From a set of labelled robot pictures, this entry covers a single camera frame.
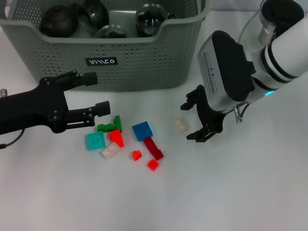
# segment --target gray plastic basket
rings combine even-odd
[[[83,0],[13,0],[8,17],[0,0],[0,25],[33,77],[56,76],[71,70],[95,71],[99,84],[87,90],[132,91],[172,88],[188,75],[202,21],[210,0],[102,0],[110,24],[135,29],[134,11],[157,3],[179,19],[163,22],[151,38],[50,38],[39,31],[52,6]],[[118,65],[88,66],[86,58],[116,57]]]

